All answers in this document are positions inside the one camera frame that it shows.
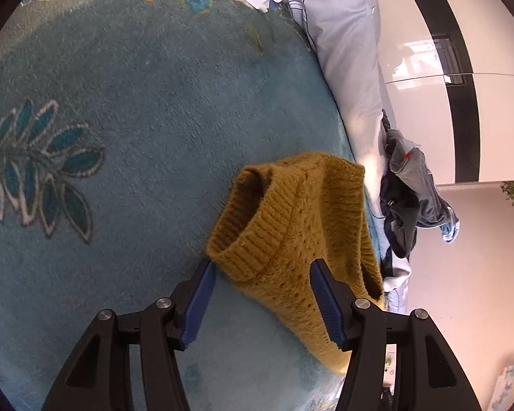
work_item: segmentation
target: metal screw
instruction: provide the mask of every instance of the metal screw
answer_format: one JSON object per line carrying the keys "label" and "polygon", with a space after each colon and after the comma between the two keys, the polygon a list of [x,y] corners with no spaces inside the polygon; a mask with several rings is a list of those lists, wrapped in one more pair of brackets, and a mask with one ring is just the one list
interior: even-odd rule
{"label": "metal screw", "polygon": [[110,309],[103,309],[101,312],[97,314],[97,318],[102,321],[110,320],[112,317],[112,311]]}
{"label": "metal screw", "polygon": [[369,300],[366,300],[365,298],[358,298],[354,304],[358,309],[367,309],[369,306],[371,306],[371,303]]}
{"label": "metal screw", "polygon": [[169,298],[160,298],[156,302],[156,307],[159,309],[167,309],[168,307],[171,307],[171,300]]}
{"label": "metal screw", "polygon": [[415,317],[419,318],[419,320],[426,320],[429,315],[424,309],[415,309]]}

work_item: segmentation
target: black stripe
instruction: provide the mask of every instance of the black stripe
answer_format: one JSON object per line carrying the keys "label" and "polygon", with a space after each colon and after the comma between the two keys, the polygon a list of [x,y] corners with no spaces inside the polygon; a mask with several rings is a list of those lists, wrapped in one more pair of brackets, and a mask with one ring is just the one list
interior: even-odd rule
{"label": "black stripe", "polygon": [[455,182],[476,182],[480,176],[480,117],[472,63],[461,28],[447,0],[415,0],[415,3],[437,41],[439,55],[445,54],[442,46],[446,44],[452,49],[453,60],[442,61],[444,74],[465,74],[454,78],[455,84],[446,83],[445,87],[453,123]]}

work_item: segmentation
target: gray garment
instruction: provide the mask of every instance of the gray garment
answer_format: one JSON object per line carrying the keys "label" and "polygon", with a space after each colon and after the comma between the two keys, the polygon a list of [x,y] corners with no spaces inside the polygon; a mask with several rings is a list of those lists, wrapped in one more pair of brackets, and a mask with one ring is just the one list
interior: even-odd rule
{"label": "gray garment", "polygon": [[404,138],[399,130],[387,129],[387,144],[388,150],[392,150],[392,155],[387,152],[390,171],[419,199],[417,227],[440,227],[443,240],[453,242],[459,232],[459,219],[453,208],[438,194],[423,152],[415,143]]}

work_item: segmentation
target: light blue fabric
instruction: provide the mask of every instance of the light blue fabric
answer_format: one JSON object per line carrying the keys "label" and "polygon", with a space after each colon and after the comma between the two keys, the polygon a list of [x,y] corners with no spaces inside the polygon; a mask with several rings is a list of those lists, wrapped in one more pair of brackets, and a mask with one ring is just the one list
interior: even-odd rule
{"label": "light blue fabric", "polygon": [[[242,166],[313,150],[353,159],[300,32],[231,0],[30,2],[0,35],[0,122],[26,98],[35,124],[50,100],[57,109],[37,152],[14,136],[9,154],[0,148],[2,188],[15,191],[34,158],[46,205],[23,227],[36,182],[26,176],[24,201],[3,193],[0,386],[18,411],[41,407],[97,311],[141,310],[190,276]],[[77,159],[45,160],[73,124]],[[48,166],[71,191],[46,229]],[[178,361],[193,411],[325,411],[342,383],[222,274]],[[143,409],[137,370],[134,387]]]}

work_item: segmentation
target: ribbed hem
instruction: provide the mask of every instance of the ribbed hem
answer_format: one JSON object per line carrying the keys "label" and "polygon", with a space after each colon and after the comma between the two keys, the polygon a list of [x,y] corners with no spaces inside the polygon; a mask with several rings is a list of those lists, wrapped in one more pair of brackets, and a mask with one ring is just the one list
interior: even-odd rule
{"label": "ribbed hem", "polygon": [[234,180],[206,246],[208,256],[233,281],[249,281],[277,254],[291,220],[300,174],[257,165],[245,167]]}

